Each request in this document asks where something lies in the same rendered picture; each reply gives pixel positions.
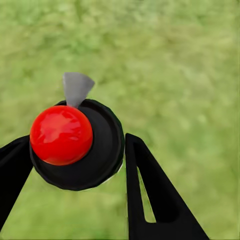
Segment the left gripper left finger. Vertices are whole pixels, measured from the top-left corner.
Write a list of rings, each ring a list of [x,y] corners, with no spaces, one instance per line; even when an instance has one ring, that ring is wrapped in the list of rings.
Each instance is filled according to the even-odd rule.
[[[0,231],[33,167],[30,134],[0,148]]]

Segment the pesticide atomizer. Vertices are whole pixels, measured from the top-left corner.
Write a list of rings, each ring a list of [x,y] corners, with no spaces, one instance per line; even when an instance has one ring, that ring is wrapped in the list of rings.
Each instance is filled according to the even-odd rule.
[[[124,164],[126,137],[110,107],[86,98],[88,75],[62,75],[66,100],[43,111],[30,129],[33,166],[49,184],[83,191],[107,182]]]

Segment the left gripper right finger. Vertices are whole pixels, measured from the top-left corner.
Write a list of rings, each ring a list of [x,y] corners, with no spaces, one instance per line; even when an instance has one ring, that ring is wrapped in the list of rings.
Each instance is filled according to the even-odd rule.
[[[145,142],[125,134],[129,240],[210,240]],[[137,167],[156,223],[145,220]]]

